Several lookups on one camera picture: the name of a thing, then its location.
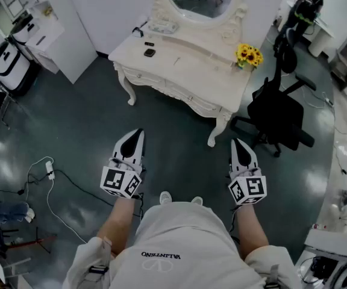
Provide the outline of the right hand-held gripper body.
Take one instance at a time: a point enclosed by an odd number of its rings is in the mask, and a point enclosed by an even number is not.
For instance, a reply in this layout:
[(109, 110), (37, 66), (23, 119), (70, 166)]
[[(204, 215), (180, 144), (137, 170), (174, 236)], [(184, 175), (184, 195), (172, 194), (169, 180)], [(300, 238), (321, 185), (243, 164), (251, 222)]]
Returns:
[(228, 185), (236, 205), (252, 205), (266, 197), (266, 177), (256, 167), (233, 178)]

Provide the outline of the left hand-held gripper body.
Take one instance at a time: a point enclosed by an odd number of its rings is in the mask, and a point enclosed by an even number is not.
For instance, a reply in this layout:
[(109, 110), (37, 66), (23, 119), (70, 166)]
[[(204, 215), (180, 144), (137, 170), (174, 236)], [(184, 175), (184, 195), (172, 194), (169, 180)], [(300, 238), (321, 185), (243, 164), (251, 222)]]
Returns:
[(111, 157), (102, 169), (100, 188), (112, 196), (138, 198), (143, 166)]

